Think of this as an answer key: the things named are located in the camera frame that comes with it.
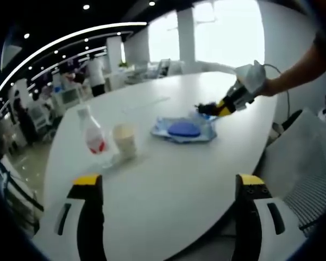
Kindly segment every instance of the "human arm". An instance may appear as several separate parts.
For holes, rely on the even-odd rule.
[[[273,96],[317,79],[326,71],[326,59],[314,42],[293,67],[278,78],[268,79],[261,95]]]

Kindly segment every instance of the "oval table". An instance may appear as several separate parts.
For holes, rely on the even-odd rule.
[[[103,174],[104,236],[109,261],[164,260],[208,231],[235,199],[235,175],[252,173],[265,148],[277,104],[258,97],[246,110],[215,122],[217,138],[178,145],[150,134],[158,116],[186,116],[198,103],[219,101],[235,76],[208,72],[128,86],[87,101],[107,130],[129,122],[136,128],[138,157]],[[46,169],[45,209],[66,197],[72,180],[92,171],[69,109],[54,138]]]

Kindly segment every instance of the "curved light strip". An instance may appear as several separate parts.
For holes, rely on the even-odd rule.
[[[60,42],[63,42],[67,39],[70,39],[72,37],[75,37],[77,35],[80,34],[85,34],[88,32],[92,32],[92,31],[96,31],[96,30],[101,30],[101,29],[106,29],[106,28],[113,28],[113,27],[121,27],[121,26],[146,26],[147,22],[127,22],[127,23],[111,23],[111,24],[104,24],[102,26],[94,26],[91,28],[87,28],[87,29],[83,29],[68,35],[65,35],[53,42],[50,42],[49,44],[41,47],[40,49],[38,49],[36,52],[34,52],[33,54],[31,54],[30,56],[28,56],[23,62],[21,62],[16,68],[14,68],[10,74],[6,77],[6,79],[1,83],[0,85],[0,91],[2,90],[2,88],[4,88],[5,84],[10,80],[10,78],[20,69],[22,68],[28,61],[32,60],[35,56],[39,55],[40,53],[42,53],[43,51],[51,48],[52,46],[59,44]]]

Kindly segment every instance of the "floor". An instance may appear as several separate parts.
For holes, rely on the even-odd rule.
[[[41,205],[43,205],[43,183],[50,149],[51,143],[38,143],[9,157],[27,186],[36,193],[37,201]]]

